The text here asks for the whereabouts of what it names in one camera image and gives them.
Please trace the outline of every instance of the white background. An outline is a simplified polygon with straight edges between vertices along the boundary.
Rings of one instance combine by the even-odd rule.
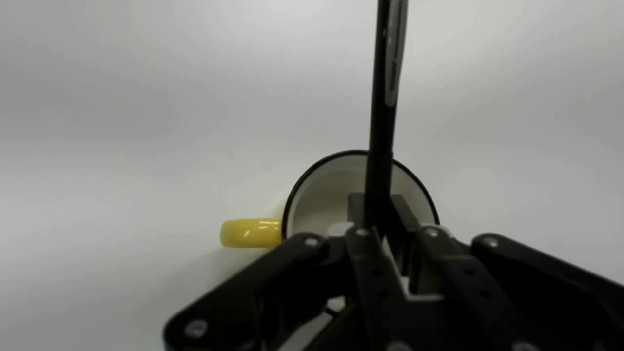
[[[0,349],[154,351],[362,148],[374,0],[0,0]],[[396,154],[460,238],[624,283],[624,2],[413,0]]]

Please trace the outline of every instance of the black rod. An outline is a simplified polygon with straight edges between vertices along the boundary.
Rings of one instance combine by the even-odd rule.
[[[364,225],[378,225],[390,199],[396,100],[403,57],[407,0],[378,0],[372,109],[364,186]]]

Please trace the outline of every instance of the mug handle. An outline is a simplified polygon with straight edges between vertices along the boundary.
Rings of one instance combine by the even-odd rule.
[[[220,226],[220,244],[226,248],[275,248],[281,244],[279,219],[234,219]]]

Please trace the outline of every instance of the yellow object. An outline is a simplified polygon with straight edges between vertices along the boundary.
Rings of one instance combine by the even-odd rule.
[[[273,248],[281,242],[277,219],[238,219],[220,226],[220,244],[226,248]]]

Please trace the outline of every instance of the white surface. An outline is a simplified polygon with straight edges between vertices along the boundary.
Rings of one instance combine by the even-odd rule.
[[[2,0],[0,349],[154,351],[318,158],[364,147],[374,0]],[[411,2],[403,160],[442,223],[624,281],[624,2]]]

